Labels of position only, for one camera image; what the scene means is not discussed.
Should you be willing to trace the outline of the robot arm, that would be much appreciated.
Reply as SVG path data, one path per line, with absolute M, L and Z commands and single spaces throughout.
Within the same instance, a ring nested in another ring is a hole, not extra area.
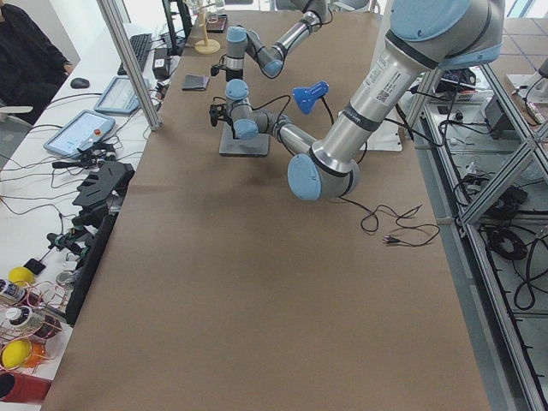
M 293 5 L 302 12 L 301 19 L 271 46 L 266 46 L 253 30 L 241 26 L 228 28 L 227 51 L 219 67 L 225 71 L 226 81 L 243 79 L 245 55 L 258 64 L 264 76 L 275 79 L 293 49 L 331 22 L 327 1 L 293 1 Z
M 336 198 L 355 189 L 354 157 L 419 74 L 495 61 L 502 48 L 502 1 L 395 1 L 384 50 L 322 140 L 286 116 L 254 109 L 247 83 L 230 77 L 226 101 L 210 107 L 211 124 L 226 122 L 233 138 L 270 134 L 294 153 L 288 183 L 301 200 Z

